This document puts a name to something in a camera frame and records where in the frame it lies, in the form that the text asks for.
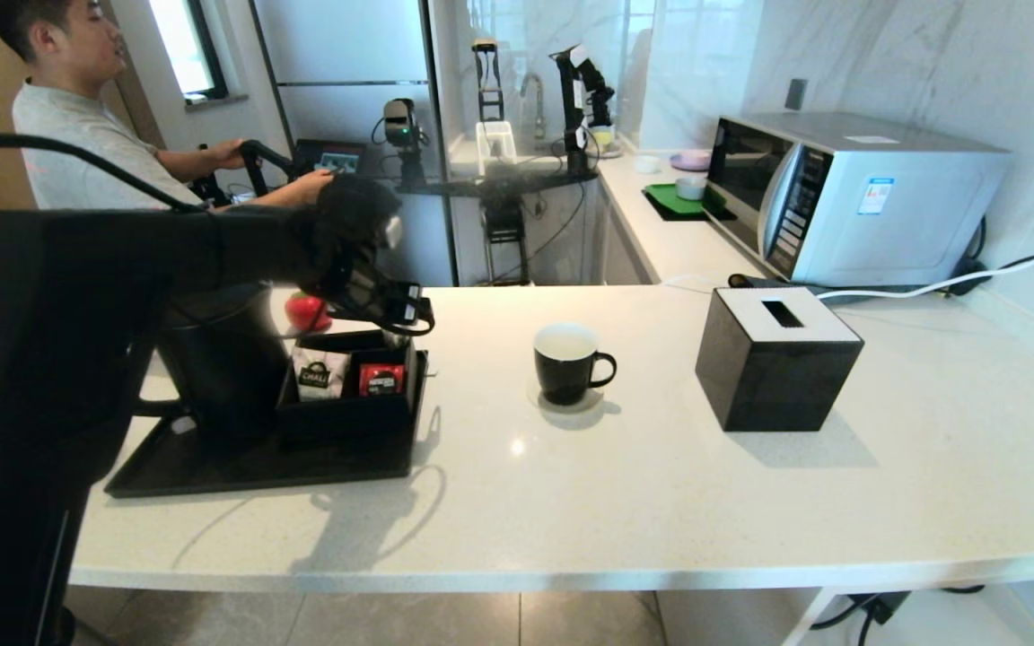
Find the window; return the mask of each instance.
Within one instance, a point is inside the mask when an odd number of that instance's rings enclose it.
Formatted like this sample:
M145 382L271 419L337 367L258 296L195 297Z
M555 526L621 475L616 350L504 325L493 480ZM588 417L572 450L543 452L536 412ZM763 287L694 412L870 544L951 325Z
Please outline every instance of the window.
M226 82L201 0L151 0L151 8L186 102L225 98Z

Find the black kettle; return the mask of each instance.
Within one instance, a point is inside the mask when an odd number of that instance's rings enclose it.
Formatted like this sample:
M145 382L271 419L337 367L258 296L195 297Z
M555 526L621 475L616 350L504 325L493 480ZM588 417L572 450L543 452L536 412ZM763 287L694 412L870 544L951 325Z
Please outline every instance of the black kettle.
M134 414L189 417L204 444L238 445L275 428L287 370L286 349L270 314L272 288L235 285L177 299L157 336L177 400L144 401Z

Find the microwave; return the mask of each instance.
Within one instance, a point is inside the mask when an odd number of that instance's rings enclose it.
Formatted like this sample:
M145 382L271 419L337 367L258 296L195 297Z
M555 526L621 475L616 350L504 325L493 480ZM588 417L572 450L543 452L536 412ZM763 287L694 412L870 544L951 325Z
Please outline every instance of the microwave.
M1008 171L1001 148L846 113L722 118L702 206L772 275L950 278Z

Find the mug handle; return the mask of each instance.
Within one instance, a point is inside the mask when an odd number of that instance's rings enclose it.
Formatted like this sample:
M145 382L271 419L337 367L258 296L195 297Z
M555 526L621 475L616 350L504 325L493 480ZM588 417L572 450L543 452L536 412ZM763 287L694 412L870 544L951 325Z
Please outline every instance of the mug handle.
M608 361L608 363L612 365L612 375L608 375L607 377L604 377L600 381L589 381L590 389L599 389L601 388L601 386L607 386L609 384L609 381L612 380L612 377L616 376L616 360L611 355L606 355L606 352L599 351L595 353L595 357L596 359L592 360L592 365L596 367L596 363L598 363L598 361L601 360Z

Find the cup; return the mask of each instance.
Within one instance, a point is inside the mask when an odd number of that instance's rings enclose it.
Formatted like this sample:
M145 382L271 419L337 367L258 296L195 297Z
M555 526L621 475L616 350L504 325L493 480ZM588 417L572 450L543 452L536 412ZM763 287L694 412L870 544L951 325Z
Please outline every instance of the cup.
M704 188L709 182L703 177L677 177L677 197L682 201L699 202L704 196Z
M541 394L550 404L577 404L587 389L599 389L616 376L616 360L596 350L596 334L577 322L554 322L534 336L534 360ZM610 375L592 380L592 367L603 359Z

